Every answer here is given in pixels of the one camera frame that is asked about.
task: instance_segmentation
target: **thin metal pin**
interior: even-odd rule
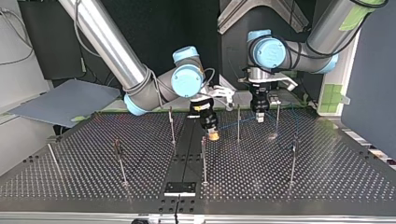
[[[128,185],[128,181],[126,180],[126,175],[125,175],[125,170],[124,170],[124,167],[123,167],[123,164],[122,164],[122,160],[120,160],[120,167],[121,167],[121,170],[122,170],[122,176],[124,178],[123,185]]]
[[[294,185],[294,170],[295,170],[295,165],[296,165],[296,160],[297,160],[297,153],[300,150],[300,140],[298,138],[297,133],[294,135],[292,150],[293,150],[293,164],[291,165],[290,189]]]
[[[202,137],[201,141],[201,150],[202,150],[202,159],[204,161],[204,186],[208,185],[209,183],[207,182],[207,176],[206,176],[206,139],[205,137]]]
[[[56,164],[56,167],[58,169],[59,175],[62,176],[61,167],[59,167],[59,163],[58,163],[58,160],[55,157],[55,153],[53,152],[52,145],[50,143],[48,143],[47,146],[49,147],[49,152],[50,152],[50,155],[51,155],[53,161],[55,161],[55,164]]]
[[[240,121],[241,121],[241,106],[238,105],[238,136],[237,136],[238,143],[241,141],[241,138],[240,138]]]
[[[124,168],[123,163],[122,163],[122,149],[121,149],[121,143],[120,143],[120,139],[119,138],[116,138],[115,141],[114,141],[114,151],[115,151],[115,154],[116,154],[116,159],[119,161],[120,168],[121,168],[121,171],[122,171],[122,177],[123,177],[123,180],[124,180],[122,185],[124,187],[126,187],[126,186],[129,185],[129,183],[128,183],[128,180],[126,179],[125,168]]]
[[[48,143],[47,146],[49,147],[50,155],[52,156],[53,161],[55,161],[56,165],[59,165],[58,160],[56,160],[55,153],[53,152],[52,145]]]
[[[277,104],[277,110],[276,110],[276,134],[278,134],[279,116],[280,116],[280,104]]]
[[[290,174],[290,185],[289,185],[289,189],[291,189],[293,187],[294,181],[294,169],[295,169],[295,164],[296,164],[296,151],[295,151],[295,147],[293,148],[293,164],[291,165],[291,174]]]
[[[172,118],[172,106],[169,108],[169,122],[171,123],[171,131],[172,131],[172,144],[176,143],[175,140],[175,129],[174,129],[174,122]]]

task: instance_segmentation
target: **perforated metal table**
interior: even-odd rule
[[[52,218],[100,213],[90,218],[119,221],[177,215],[206,222],[395,222],[396,173],[313,110],[282,110],[277,138],[275,113],[257,123],[242,111],[239,144],[236,111],[218,116],[220,140],[206,143],[207,186],[198,121],[174,114],[174,147],[167,113],[95,114],[52,145],[59,169],[45,147],[0,177],[0,218],[35,212]],[[290,184],[295,133],[301,149]],[[128,187],[114,156],[116,137],[125,151]],[[194,183],[195,196],[165,197],[170,182]]]

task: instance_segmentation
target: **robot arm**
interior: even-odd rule
[[[332,0],[305,43],[285,41],[270,30],[250,32],[247,36],[247,80],[253,96],[250,106],[257,117],[263,117],[263,113],[269,109],[267,93],[270,82],[287,82],[289,91],[297,86],[291,78],[275,74],[274,70],[318,74],[331,72],[338,61],[338,53],[353,40],[369,15],[355,18],[355,23],[347,24],[349,21],[346,18],[350,17],[352,10],[355,7],[369,7],[367,12],[370,13],[373,8],[382,7],[387,2],[383,0],[380,5],[362,5],[361,1]]]
[[[156,78],[139,61],[99,0],[60,0],[60,3],[119,80],[126,92],[124,102],[131,113],[143,115],[178,97],[190,98],[191,105],[195,105],[192,108],[209,102],[199,107],[198,114],[203,128],[212,133],[212,139],[219,138],[213,97],[225,97],[232,107],[233,91],[208,87],[195,47],[177,50],[173,54],[176,67]]]

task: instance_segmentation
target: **white wall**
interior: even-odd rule
[[[320,105],[321,105],[321,100],[322,100],[322,96],[324,93],[323,92],[324,86],[326,84],[342,85],[343,88],[341,89],[341,94],[344,96],[347,95],[347,87],[348,87],[350,75],[352,72],[353,62],[355,60],[355,54],[356,54],[356,49],[357,49],[358,43],[359,43],[359,37],[360,37],[360,33],[358,33],[356,35],[355,39],[350,43],[350,45],[339,54],[338,62],[337,62],[337,65],[335,66],[335,68],[330,73],[324,75],[322,87],[320,90],[319,102],[318,102],[318,105],[319,105],[318,113],[321,116],[341,116],[342,115],[343,108],[344,108],[343,104],[338,105],[337,111],[335,113],[320,113]]]
[[[21,15],[17,0],[0,0],[0,7]],[[18,22],[9,18],[23,34]],[[0,16],[0,63],[18,60],[29,52]],[[0,65],[0,175],[42,148],[53,134],[49,124],[3,113],[49,89],[35,55],[20,63]]]
[[[17,0],[2,0],[0,7],[13,10],[21,15]],[[18,39],[0,16],[0,63],[15,61],[25,57],[30,49]],[[21,26],[13,18],[20,34]],[[20,101],[40,92],[47,91],[49,85],[44,80],[35,55],[29,59],[10,65],[0,65],[0,108]]]

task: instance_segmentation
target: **cable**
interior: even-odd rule
[[[349,1],[351,1],[351,2],[353,2],[353,3],[355,3],[356,5],[361,6],[361,7],[381,8],[381,7],[386,6],[389,0],[384,0],[383,3],[378,4],[378,5],[376,5],[376,4],[370,4],[370,3],[365,3],[365,2],[362,2],[361,0],[349,0]]]
[[[96,57],[101,57],[99,54],[94,53],[93,51],[91,51],[87,46],[84,45],[84,43],[81,40],[81,37],[79,36],[78,33],[78,5],[80,3],[81,0],[76,0],[75,2],[75,20],[74,20],[74,28],[75,28],[75,32],[76,32],[76,36],[78,39],[79,44],[85,49],[87,50],[91,55],[94,55]]]
[[[108,81],[107,86],[110,86],[110,84],[114,80],[114,78],[115,78],[115,76]]]
[[[309,98],[311,98],[311,100],[312,100],[312,103],[314,103],[315,107],[316,107],[316,108],[318,108],[318,105],[317,105],[317,103],[315,103],[315,102],[314,102],[314,98],[312,98],[312,96],[309,94],[308,90],[306,89],[306,87],[305,87],[305,85],[304,85],[304,81],[303,81],[303,79],[302,79],[302,78],[300,78],[300,77],[299,77],[299,79],[300,79],[300,83],[301,83],[301,85],[302,85],[302,87],[303,87],[303,89],[304,89],[305,93],[308,95],[308,97],[309,97]]]
[[[295,9],[295,5],[296,5],[296,0],[293,0],[293,2],[291,3],[291,10],[290,10],[290,19],[289,19],[289,34],[291,37],[291,22],[293,20],[293,13],[294,13],[294,9]]]
[[[205,86],[206,84],[208,84],[208,83],[213,79],[213,77],[215,76],[215,73],[216,73],[216,69],[214,69],[214,68],[206,68],[206,69],[204,70],[204,73],[205,73],[206,71],[212,71],[212,75],[210,75],[210,78],[209,78],[206,82],[204,82],[204,85],[203,85],[203,86]]]
[[[16,14],[15,12],[13,12],[13,11],[7,9],[7,8],[0,8],[0,14],[3,15],[3,19],[5,20],[6,24],[7,24],[11,29],[14,30],[15,34],[17,34],[17,36],[20,38],[20,40],[21,40],[27,47],[32,48],[32,44],[29,43],[29,39],[25,39],[25,38],[23,38],[23,37],[20,35],[20,33],[17,31],[17,29],[15,28],[15,26],[12,24],[12,22],[9,20],[9,18],[7,17],[7,15],[6,15],[5,13],[11,14],[12,16],[14,16],[14,17],[18,20],[18,22],[19,22],[19,23],[21,24],[21,26],[22,26],[24,35],[25,35],[25,37],[27,38],[27,37],[28,37],[28,34],[27,34],[26,26],[25,26],[25,24],[24,24],[22,18],[21,18],[20,16],[18,16],[18,14]]]
[[[13,63],[20,63],[20,62],[22,62],[22,61],[24,61],[24,60],[30,58],[30,56],[34,53],[34,50],[33,50],[33,48],[32,48],[32,45],[31,45],[27,40],[25,40],[25,39],[23,39],[23,38],[21,37],[21,35],[18,33],[18,31],[17,31],[17,29],[15,28],[15,26],[14,26],[14,25],[9,21],[9,19],[6,17],[6,14],[5,14],[5,13],[10,13],[11,15],[15,16],[15,17],[18,19],[18,21],[21,23],[22,29],[23,29],[23,31],[25,32],[25,35],[28,36],[28,35],[27,35],[27,31],[26,31],[26,27],[24,26],[23,21],[22,21],[21,18],[20,18],[16,13],[14,13],[13,11],[11,11],[11,10],[9,10],[9,9],[7,9],[7,8],[0,7],[0,14],[3,15],[3,18],[4,18],[4,20],[6,21],[6,24],[7,24],[8,26],[10,26],[10,27],[16,32],[18,38],[19,38],[25,45],[27,45],[27,46],[30,48],[30,51],[29,51],[29,53],[28,53],[25,57],[23,57],[23,58],[21,58],[21,59],[18,59],[18,60],[12,61],[12,62],[0,63],[0,65],[8,65],[8,64],[13,64]]]
[[[239,120],[239,123],[247,122],[247,121],[249,121],[249,120],[251,120],[251,119],[255,119],[255,118],[256,118],[256,117],[251,117],[251,118],[248,118],[248,119],[241,119],[241,120]],[[238,122],[235,122],[235,123],[231,123],[231,124],[222,126],[222,127],[219,128],[219,131],[220,131],[220,130],[224,130],[224,129],[231,128],[231,127],[233,127],[233,126],[235,126],[235,125],[237,125],[237,124],[238,124]]]
[[[25,61],[26,59],[28,59],[32,54],[33,54],[33,49],[30,49],[29,54],[26,55],[24,58],[18,59],[18,60],[13,61],[13,62],[0,63],[0,65],[7,65],[7,64],[12,64],[12,63],[20,63],[20,62]]]
[[[107,79],[110,77],[110,74],[111,74],[112,72],[111,72],[111,70],[110,71],[108,71],[108,73],[107,73],[107,76],[106,76],[106,79],[105,79],[105,82],[104,83],[107,83]]]

